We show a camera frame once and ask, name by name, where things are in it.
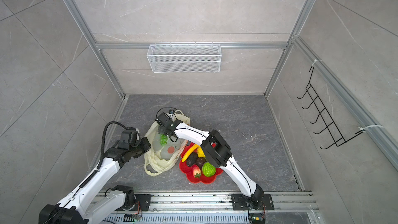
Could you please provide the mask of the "green fake grape bunch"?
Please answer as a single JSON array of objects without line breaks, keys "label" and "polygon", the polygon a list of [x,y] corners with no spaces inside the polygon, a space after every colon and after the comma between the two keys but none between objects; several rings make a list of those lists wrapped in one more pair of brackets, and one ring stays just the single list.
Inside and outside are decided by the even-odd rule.
[{"label": "green fake grape bunch", "polygon": [[166,146],[168,143],[169,137],[167,135],[161,134],[160,135],[160,145]]}]

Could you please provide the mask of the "cream plastic bag orange prints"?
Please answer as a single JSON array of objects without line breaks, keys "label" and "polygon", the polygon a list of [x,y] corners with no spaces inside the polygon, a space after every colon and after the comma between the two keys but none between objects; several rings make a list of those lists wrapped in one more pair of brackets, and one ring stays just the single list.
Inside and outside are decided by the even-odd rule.
[{"label": "cream plastic bag orange prints", "polygon": [[155,177],[170,170],[178,161],[188,141],[180,138],[169,138],[166,146],[160,145],[159,125],[154,122],[145,137],[151,148],[144,154],[144,170],[147,175]]}]

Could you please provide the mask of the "yellow fake banana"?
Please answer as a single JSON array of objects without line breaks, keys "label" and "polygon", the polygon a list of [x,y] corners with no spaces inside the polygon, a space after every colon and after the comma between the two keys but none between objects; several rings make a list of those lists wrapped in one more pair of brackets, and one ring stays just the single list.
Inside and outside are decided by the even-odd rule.
[{"label": "yellow fake banana", "polygon": [[194,144],[193,146],[191,146],[187,151],[186,151],[186,153],[184,154],[184,156],[182,157],[182,162],[185,162],[187,159],[188,159],[188,157],[196,150],[196,149],[198,149],[200,146],[199,145],[197,145],[197,144]]}]

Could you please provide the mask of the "dark fake avocado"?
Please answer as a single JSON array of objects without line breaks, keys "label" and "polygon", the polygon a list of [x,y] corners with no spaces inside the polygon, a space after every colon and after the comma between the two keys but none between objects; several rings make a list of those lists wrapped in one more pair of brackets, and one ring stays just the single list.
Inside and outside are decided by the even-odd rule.
[{"label": "dark fake avocado", "polygon": [[186,165],[188,167],[192,167],[195,165],[196,160],[198,158],[198,154],[196,152],[191,153],[188,158],[186,159]]}]

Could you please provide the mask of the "red flower-shaped plate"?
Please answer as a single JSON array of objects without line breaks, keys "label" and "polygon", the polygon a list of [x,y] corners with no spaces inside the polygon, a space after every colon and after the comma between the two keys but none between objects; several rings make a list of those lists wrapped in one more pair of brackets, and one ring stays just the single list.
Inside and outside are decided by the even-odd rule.
[{"label": "red flower-shaped plate", "polygon": [[191,183],[212,184],[223,172],[211,165],[202,148],[193,143],[189,143],[180,156],[179,168]]}]

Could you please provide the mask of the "round dark brown fake fruit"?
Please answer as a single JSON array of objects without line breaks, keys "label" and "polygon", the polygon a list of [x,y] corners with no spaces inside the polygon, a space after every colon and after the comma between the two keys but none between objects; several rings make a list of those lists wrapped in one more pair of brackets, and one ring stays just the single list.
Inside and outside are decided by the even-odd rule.
[{"label": "round dark brown fake fruit", "polygon": [[207,160],[204,157],[198,157],[195,164],[201,169],[206,162]]}]

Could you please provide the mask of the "red yellow fake apple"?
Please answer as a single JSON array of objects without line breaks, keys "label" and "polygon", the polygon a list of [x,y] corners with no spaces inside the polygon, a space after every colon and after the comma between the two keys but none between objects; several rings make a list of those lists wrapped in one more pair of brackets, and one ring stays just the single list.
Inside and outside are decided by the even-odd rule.
[{"label": "red yellow fake apple", "polygon": [[202,170],[197,165],[193,165],[192,166],[192,175],[195,178],[200,178],[202,175]]}]

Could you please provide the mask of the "light green bumpy fake fruit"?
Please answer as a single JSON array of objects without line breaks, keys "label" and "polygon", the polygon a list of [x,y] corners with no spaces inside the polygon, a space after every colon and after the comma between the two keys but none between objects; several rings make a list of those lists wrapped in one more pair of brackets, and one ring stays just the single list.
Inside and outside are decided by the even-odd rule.
[{"label": "light green bumpy fake fruit", "polygon": [[210,163],[205,162],[202,166],[202,174],[206,177],[212,177],[216,174],[216,168]]}]

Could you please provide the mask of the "yellow fake lemon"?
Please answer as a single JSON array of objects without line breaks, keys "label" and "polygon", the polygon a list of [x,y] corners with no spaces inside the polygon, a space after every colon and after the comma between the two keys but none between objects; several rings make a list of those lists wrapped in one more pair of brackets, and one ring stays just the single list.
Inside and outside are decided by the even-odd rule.
[{"label": "yellow fake lemon", "polygon": [[199,158],[205,158],[204,151],[202,150],[201,147],[197,148],[197,155]]}]

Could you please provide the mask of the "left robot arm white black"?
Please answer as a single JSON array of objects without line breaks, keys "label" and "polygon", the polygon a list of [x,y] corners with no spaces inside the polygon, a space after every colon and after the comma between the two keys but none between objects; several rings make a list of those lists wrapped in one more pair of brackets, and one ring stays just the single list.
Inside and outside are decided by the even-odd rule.
[{"label": "left robot arm white black", "polygon": [[117,146],[108,149],[100,168],[94,169],[57,204],[46,205],[38,216],[38,222],[40,224],[99,224],[117,209],[129,211],[138,206],[133,188],[122,185],[112,188],[107,196],[94,205],[91,202],[131,158],[140,157],[150,148],[148,139],[144,137],[136,147],[129,146],[128,149],[120,149]]}]

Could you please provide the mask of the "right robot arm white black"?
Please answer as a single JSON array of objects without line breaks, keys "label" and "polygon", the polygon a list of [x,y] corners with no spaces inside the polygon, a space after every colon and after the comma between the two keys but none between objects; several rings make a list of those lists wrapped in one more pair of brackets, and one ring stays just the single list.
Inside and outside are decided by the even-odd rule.
[{"label": "right robot arm white black", "polygon": [[249,208],[262,207],[263,189],[241,169],[232,155],[231,148],[216,130],[210,132],[193,128],[181,120],[160,113],[155,121],[169,137],[176,137],[199,145],[208,161],[229,175],[239,187]]}]

